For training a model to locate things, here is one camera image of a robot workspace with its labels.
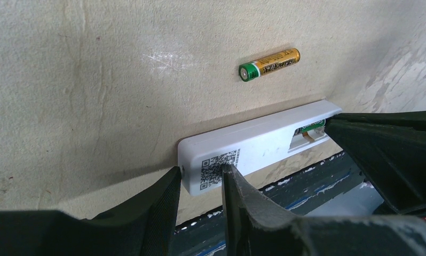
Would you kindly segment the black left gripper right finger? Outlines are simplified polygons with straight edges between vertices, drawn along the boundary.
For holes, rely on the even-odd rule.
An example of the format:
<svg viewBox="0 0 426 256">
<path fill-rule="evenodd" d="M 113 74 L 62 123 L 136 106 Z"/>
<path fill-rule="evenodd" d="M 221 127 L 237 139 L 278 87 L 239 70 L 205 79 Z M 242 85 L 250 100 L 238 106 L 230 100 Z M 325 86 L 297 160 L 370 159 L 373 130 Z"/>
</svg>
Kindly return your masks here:
<svg viewBox="0 0 426 256">
<path fill-rule="evenodd" d="M 222 165 L 228 255 L 426 255 L 426 222 L 405 215 L 305 217 Z"/>
</svg>

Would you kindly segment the green black AAA battery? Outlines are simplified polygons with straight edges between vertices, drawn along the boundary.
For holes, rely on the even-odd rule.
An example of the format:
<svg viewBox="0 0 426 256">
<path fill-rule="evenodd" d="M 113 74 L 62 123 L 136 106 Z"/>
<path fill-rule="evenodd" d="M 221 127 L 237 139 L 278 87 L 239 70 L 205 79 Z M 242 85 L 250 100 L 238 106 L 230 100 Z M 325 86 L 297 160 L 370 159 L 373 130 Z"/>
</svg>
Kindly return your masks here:
<svg viewBox="0 0 426 256">
<path fill-rule="evenodd" d="M 299 135 L 299 134 L 306 133 L 306 132 L 311 131 L 311 130 L 315 130 L 315 129 L 317 129 L 317 128 L 321 128 L 321 127 L 325 126 L 325 124 L 326 124 L 326 120 L 325 120 L 325 119 L 323 119 L 323 120 L 320 120 L 320 121 L 317 121 L 317 122 L 311 123 L 311 124 L 309 124 L 309 125 L 302 126 L 302 127 L 297 128 L 297 129 L 295 130 L 295 132 L 294 132 L 294 136 Z"/>
</svg>

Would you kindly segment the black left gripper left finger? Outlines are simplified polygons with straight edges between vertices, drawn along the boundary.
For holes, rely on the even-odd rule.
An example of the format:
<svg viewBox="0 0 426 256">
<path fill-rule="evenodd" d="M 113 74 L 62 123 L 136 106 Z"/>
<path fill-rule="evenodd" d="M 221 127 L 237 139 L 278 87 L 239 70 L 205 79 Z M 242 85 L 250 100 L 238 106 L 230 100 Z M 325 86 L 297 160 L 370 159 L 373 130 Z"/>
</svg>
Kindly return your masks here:
<svg viewBox="0 0 426 256">
<path fill-rule="evenodd" d="M 0 211 L 0 255 L 168 255 L 180 168 L 92 219 L 61 211 Z"/>
</svg>

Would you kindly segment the gold green AAA battery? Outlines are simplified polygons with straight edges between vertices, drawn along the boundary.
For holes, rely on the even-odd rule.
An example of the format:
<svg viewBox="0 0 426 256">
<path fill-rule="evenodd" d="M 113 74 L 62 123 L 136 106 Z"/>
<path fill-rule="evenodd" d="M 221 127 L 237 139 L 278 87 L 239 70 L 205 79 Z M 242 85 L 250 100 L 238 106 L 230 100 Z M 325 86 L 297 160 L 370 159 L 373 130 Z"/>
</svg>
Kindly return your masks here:
<svg viewBox="0 0 426 256">
<path fill-rule="evenodd" d="M 238 75 L 243 82 L 248 82 L 255 78 L 292 66 L 298 63 L 300 59 L 301 54 L 298 49 L 286 49 L 239 65 Z"/>
</svg>

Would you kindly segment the white remote control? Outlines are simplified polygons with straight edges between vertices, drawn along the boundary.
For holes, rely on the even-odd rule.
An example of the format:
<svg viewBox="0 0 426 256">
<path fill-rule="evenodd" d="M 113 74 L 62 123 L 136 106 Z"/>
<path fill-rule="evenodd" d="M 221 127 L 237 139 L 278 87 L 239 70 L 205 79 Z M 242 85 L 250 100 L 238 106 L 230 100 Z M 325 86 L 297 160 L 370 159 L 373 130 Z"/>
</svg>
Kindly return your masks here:
<svg viewBox="0 0 426 256">
<path fill-rule="evenodd" d="M 187 137 L 177 149 L 182 184 L 190 195 L 198 196 L 221 186 L 223 164 L 248 175 L 321 144 L 329 139 L 324 126 L 296 136 L 294 132 L 341 111 L 321 100 Z"/>
</svg>

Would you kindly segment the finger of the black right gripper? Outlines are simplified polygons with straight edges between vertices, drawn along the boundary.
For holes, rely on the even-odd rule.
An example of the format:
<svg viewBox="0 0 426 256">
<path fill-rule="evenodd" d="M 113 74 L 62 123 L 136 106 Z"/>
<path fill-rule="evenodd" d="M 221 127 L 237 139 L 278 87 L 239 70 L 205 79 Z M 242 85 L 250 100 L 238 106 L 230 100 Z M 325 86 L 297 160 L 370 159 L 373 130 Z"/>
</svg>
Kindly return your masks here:
<svg viewBox="0 0 426 256">
<path fill-rule="evenodd" d="M 340 113 L 325 133 L 396 213 L 426 213 L 426 111 Z"/>
</svg>

